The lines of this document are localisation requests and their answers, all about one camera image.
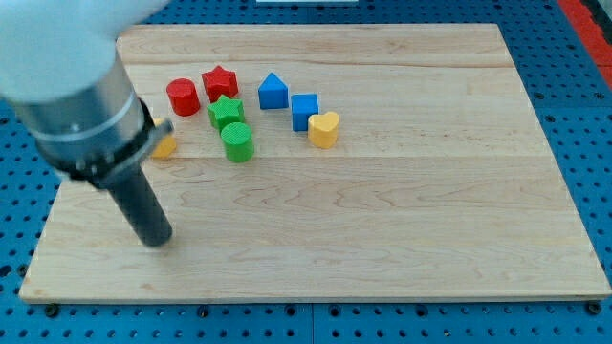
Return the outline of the yellow block behind arm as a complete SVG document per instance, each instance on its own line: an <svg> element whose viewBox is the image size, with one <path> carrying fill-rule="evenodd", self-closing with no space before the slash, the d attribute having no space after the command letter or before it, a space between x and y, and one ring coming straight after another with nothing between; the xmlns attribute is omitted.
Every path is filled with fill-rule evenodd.
<svg viewBox="0 0 612 344"><path fill-rule="evenodd" d="M156 148L151 154L152 159L166 159L168 158L177 148L177 142L174 138L173 131L170 131L164 138L158 143Z"/></svg>

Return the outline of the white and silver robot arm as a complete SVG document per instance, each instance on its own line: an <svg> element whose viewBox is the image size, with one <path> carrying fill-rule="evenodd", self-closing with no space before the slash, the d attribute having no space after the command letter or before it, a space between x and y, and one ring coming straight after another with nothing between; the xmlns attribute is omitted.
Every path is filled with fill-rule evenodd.
<svg viewBox="0 0 612 344"><path fill-rule="evenodd" d="M60 173L108 188L173 129L155 125L117 50L166 0L1 3L1 98Z"/></svg>

